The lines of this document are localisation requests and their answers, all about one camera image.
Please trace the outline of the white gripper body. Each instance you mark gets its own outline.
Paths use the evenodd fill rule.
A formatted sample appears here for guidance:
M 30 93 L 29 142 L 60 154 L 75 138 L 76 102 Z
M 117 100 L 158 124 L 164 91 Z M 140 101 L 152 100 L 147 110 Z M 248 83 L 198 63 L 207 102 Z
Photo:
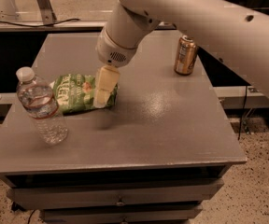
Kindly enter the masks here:
M 99 60 L 115 67 L 127 65 L 135 56 L 143 38 L 159 23 L 158 20 L 133 13 L 117 3 L 97 39 Z

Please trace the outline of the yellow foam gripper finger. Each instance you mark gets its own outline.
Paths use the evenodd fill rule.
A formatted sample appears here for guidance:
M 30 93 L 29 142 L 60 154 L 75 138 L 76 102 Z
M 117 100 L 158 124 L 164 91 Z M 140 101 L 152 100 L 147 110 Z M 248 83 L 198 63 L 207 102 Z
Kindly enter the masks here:
M 106 106 L 119 78 L 120 72 L 115 66 L 104 65 L 97 70 L 93 98 L 93 105 L 95 107 L 103 108 Z

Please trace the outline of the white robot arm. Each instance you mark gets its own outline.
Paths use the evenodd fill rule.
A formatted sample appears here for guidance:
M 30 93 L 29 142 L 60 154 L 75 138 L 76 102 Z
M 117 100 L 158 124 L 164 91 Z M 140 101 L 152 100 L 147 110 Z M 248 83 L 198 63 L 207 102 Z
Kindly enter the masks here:
M 269 99 L 269 16 L 224 0 L 118 0 L 98 37 L 100 61 L 127 65 L 162 21 Z

